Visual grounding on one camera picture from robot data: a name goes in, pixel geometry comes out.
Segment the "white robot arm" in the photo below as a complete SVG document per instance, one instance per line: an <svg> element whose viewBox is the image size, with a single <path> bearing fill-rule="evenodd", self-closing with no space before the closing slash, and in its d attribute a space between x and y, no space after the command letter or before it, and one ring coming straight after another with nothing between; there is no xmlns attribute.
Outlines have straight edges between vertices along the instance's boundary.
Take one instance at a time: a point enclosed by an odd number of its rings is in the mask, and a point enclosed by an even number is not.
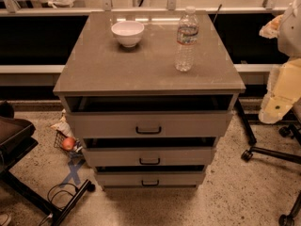
<svg viewBox="0 0 301 226"><path fill-rule="evenodd" d="M274 124L301 98L301 0L293 0L283 14L261 28L260 35L277 38L279 52L289 57L270 71L261 102L260 121Z"/></svg>

